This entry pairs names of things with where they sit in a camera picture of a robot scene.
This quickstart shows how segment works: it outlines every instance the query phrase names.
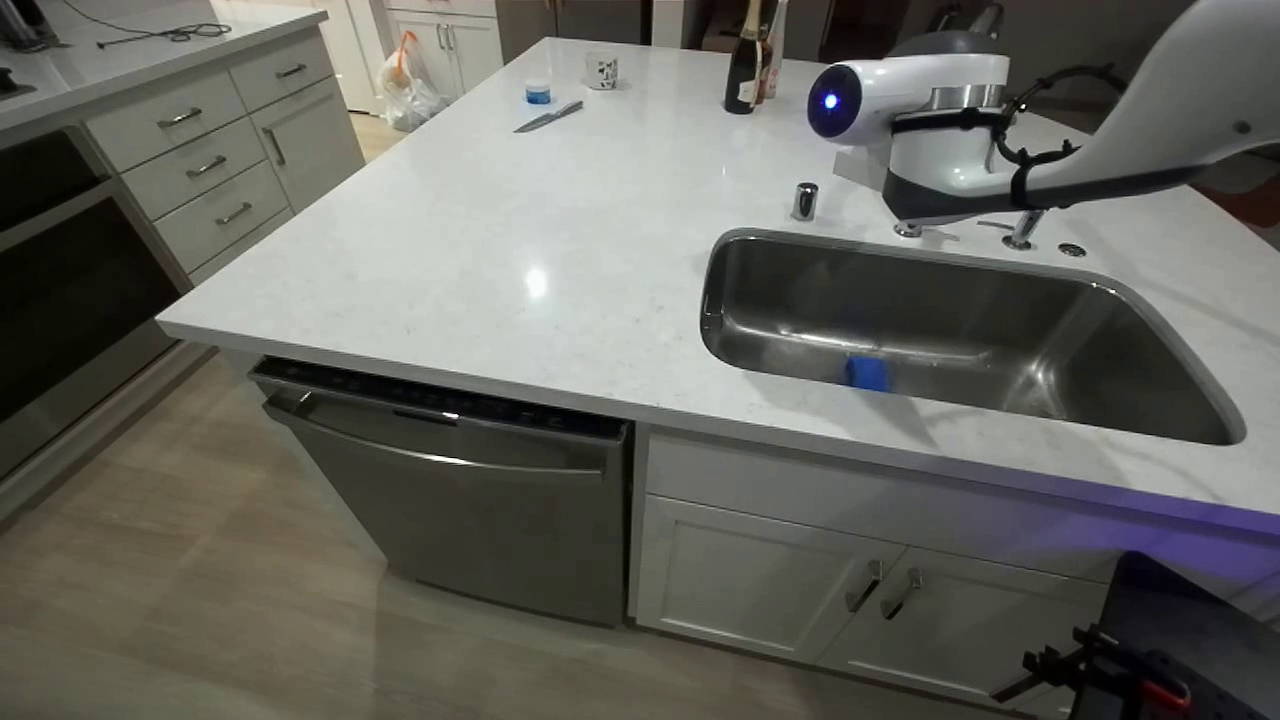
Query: stainless steel dishwasher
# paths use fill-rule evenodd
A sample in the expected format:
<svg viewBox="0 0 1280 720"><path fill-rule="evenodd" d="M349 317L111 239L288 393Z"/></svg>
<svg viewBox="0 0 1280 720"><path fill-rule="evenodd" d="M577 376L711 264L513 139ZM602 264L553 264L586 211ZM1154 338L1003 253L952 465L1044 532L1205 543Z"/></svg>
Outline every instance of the stainless steel dishwasher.
<svg viewBox="0 0 1280 720"><path fill-rule="evenodd" d="M628 425L291 361L266 361L252 380L393 572L623 622Z"/></svg>

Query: cabinet door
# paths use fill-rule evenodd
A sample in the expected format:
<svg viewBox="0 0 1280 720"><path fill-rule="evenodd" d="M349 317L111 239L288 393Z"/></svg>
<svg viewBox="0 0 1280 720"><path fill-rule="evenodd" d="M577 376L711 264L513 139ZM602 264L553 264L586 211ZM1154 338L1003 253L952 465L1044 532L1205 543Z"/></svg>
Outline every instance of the cabinet door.
<svg viewBox="0 0 1280 720"><path fill-rule="evenodd" d="M501 35L494 22L449 22L449 51L460 71L460 94L486 85L506 70Z"/></svg>
<svg viewBox="0 0 1280 720"><path fill-rule="evenodd" d="M635 622L681 635L805 661L805 639L830 604L873 604L876 569L901 547L647 501Z"/></svg>
<svg viewBox="0 0 1280 720"><path fill-rule="evenodd" d="M501 0L506 58L523 58L538 41L557 35L557 0Z"/></svg>
<svg viewBox="0 0 1280 720"><path fill-rule="evenodd" d="M1072 628L1095 624L1103 577L1063 580L914 547L859 612L822 654L833 668L914 680L983 700L1020 677L1031 649L1072 649ZM1020 710L1063 716L1070 692L1028 692Z"/></svg>
<svg viewBox="0 0 1280 720"><path fill-rule="evenodd" d="M427 76L432 94L446 102L457 102L466 79L457 70L457 58L449 51L449 22L446 18L426 18L426 13L393 13L393 43L417 33L422 41L422 71Z"/></svg>
<svg viewBox="0 0 1280 720"><path fill-rule="evenodd" d="M1280 631L1280 577L1248 589L1234 604L1244 608L1253 622L1271 624Z"/></svg>
<svg viewBox="0 0 1280 720"><path fill-rule="evenodd" d="M372 7L360 7L353 0L312 0L312 6L328 13L328 23L320 23L320 33L331 58L331 76L344 90L349 109L372 113L378 109L372 71L386 51L382 43L366 50L369 35L360 33L360 22L358 22L360 13L372 13Z"/></svg>
<svg viewBox="0 0 1280 720"><path fill-rule="evenodd" d="M614 43L642 43L642 0L553 0L557 33Z"/></svg>
<svg viewBox="0 0 1280 720"><path fill-rule="evenodd" d="M261 109L256 130L297 211L366 165L331 79Z"/></svg>

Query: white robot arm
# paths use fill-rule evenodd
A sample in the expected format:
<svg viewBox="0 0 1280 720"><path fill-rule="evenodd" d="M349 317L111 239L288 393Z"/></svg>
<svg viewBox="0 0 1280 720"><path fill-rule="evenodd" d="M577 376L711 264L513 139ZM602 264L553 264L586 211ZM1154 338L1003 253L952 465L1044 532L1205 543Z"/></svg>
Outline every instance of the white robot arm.
<svg viewBox="0 0 1280 720"><path fill-rule="evenodd" d="M1280 0L1195 0L1148 51L1083 150L1011 151L998 51L833 66L810 124L844 146L893 136L885 202L896 217L1070 209L1186 185L1248 150L1280 146Z"/></svg>

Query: undermount sink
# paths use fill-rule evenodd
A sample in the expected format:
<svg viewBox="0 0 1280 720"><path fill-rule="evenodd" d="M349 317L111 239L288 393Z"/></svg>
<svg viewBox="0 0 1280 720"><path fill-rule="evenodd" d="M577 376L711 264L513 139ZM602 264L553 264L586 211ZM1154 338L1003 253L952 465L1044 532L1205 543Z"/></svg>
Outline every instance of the undermount sink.
<svg viewBox="0 0 1280 720"><path fill-rule="evenodd" d="M1244 421L1186 342L1095 278L923 262L847 239L727 231L700 332L747 372L844 386L1072 425L1237 443Z"/></svg>

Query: white countertop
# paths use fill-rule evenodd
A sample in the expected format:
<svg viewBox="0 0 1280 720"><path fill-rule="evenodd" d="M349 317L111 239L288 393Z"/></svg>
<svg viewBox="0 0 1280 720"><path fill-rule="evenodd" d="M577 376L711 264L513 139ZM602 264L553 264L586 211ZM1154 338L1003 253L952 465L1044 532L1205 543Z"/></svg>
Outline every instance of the white countertop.
<svg viewBox="0 0 1280 720"><path fill-rule="evenodd" d="M111 22L128 30L230 23L232 33L215 41L188 41L188 43L141 41L141 43L96 50L96 41L119 41L128 33L96 30L71 13L47 18L63 50L45 50L45 51L0 50L0 70L13 70L15 85L35 90L35 94L0 102L0 133L87 109L104 95L188 71L221 58L248 51L275 35L320 23L325 13L299 13L299 7L252 13L252 7L215 7L215 6L209 7L173 6L173 7L146 7L132 18L111 18Z"/></svg>
<svg viewBox="0 0 1280 720"><path fill-rule="evenodd" d="M623 94L579 90L622 58ZM1195 191L1083 205L1016 255L999 231L893 238L805 124L815 66L724 117L724 58L553 41L299 211L162 319L173 338L589 409L825 455L1280 532L1280 255ZM586 113L513 136L523 79ZM795 180L822 219L791 223ZM700 292L727 228L799 228L920 253L1057 264L1140 292L1244 414L1234 448L1008 415L722 365ZM1070 262L1057 239L1091 255Z"/></svg>

